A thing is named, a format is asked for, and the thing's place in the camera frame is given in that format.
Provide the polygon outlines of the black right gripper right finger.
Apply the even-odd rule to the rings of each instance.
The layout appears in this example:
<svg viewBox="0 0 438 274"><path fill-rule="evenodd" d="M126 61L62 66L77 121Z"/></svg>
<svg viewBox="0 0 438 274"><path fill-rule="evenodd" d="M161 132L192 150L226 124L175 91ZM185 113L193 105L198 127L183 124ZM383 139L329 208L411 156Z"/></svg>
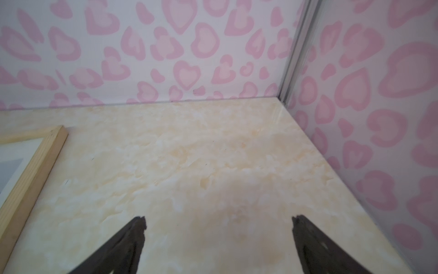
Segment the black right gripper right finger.
<svg viewBox="0 0 438 274"><path fill-rule="evenodd" d="M292 234L305 274L370 274L311 220L292 217Z"/></svg>

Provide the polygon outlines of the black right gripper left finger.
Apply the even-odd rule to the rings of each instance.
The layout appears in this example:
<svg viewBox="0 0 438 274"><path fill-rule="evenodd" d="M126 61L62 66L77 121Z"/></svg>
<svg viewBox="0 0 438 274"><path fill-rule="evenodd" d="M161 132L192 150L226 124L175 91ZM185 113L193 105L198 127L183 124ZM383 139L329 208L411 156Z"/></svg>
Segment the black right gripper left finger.
<svg viewBox="0 0 438 274"><path fill-rule="evenodd" d="M135 274L144 247L145 217L129 221L112 238L74 268L72 274Z"/></svg>

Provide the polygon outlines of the light wooden picture frame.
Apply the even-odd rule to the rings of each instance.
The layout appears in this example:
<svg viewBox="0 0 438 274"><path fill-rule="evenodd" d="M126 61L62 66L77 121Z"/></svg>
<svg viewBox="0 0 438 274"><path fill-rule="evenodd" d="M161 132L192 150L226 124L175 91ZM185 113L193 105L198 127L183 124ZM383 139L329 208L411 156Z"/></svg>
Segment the light wooden picture frame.
<svg viewBox="0 0 438 274"><path fill-rule="evenodd" d="M8 263L67 136L68 131L64 126L1 135L1 145L43 138L30 163L1 206L1 272Z"/></svg>

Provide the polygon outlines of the white mat board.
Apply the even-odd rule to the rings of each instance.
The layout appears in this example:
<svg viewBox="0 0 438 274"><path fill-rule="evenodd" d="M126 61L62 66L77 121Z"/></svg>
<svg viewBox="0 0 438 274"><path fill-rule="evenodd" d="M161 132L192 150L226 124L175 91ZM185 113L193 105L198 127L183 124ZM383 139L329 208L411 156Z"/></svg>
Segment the white mat board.
<svg viewBox="0 0 438 274"><path fill-rule="evenodd" d="M42 140L43 138L38 138L1 145L1 206L3 206L12 189L17 184L18 179L30 163Z"/></svg>

